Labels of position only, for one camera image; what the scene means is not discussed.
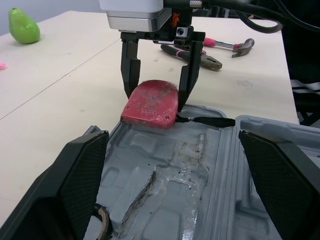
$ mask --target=black chair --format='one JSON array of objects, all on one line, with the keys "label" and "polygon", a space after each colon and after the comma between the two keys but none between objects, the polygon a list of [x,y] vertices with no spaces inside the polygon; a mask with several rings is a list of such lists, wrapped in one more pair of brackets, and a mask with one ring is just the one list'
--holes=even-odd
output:
[{"label": "black chair", "polygon": [[300,112],[303,121],[301,125],[311,126],[320,120],[320,95],[293,93],[295,109]]}]

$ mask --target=red object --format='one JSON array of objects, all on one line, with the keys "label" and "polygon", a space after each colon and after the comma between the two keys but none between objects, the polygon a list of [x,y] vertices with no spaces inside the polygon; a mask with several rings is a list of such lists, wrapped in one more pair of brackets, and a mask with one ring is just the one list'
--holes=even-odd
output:
[{"label": "red object", "polygon": [[132,92],[121,114],[127,124],[168,129],[178,113],[178,89],[168,81],[149,80]]},{"label": "red object", "polygon": [[213,47],[213,46],[216,45],[216,40],[206,37],[206,38],[204,39],[203,45],[204,45],[205,47]]}]

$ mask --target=gray tray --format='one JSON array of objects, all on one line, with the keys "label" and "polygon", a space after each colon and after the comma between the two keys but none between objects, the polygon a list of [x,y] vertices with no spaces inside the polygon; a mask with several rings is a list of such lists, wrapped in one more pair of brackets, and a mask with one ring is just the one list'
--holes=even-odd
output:
[{"label": "gray tray", "polygon": [[[225,117],[186,105],[182,117]],[[236,126],[196,122],[170,129],[119,123],[110,134],[97,203],[105,206],[124,240],[280,240],[260,200],[243,147],[241,129],[296,143],[320,167],[320,129],[239,116]],[[85,134],[99,130],[90,127]],[[91,217],[84,239],[96,239]]]}]

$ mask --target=wooden table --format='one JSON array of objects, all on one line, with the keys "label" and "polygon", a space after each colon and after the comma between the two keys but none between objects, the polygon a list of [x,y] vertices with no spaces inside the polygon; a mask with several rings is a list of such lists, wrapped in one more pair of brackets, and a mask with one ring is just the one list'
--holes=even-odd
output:
[{"label": "wooden table", "polygon": [[[258,20],[260,24],[269,22]],[[230,43],[255,40],[251,52],[206,48],[223,63],[200,69],[188,100],[223,111],[298,123],[281,33],[263,34],[238,19],[193,19],[197,31]],[[120,33],[104,13],[69,11],[39,23],[41,40],[19,45],[0,36],[0,225],[63,146],[90,125],[111,131],[127,102],[120,72]],[[140,82],[179,83],[185,62],[152,41],[139,42]]]}]

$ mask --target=black strap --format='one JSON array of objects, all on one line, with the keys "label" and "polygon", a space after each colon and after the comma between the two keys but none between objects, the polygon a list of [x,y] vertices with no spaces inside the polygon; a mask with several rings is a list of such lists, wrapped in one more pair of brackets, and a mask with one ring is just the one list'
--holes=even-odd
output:
[{"label": "black strap", "polygon": [[233,127],[236,125],[236,121],[234,119],[224,118],[224,117],[207,117],[207,116],[182,117],[182,116],[176,115],[175,121],[177,123],[196,122],[200,124],[210,125],[216,128],[227,128],[227,127]]}]

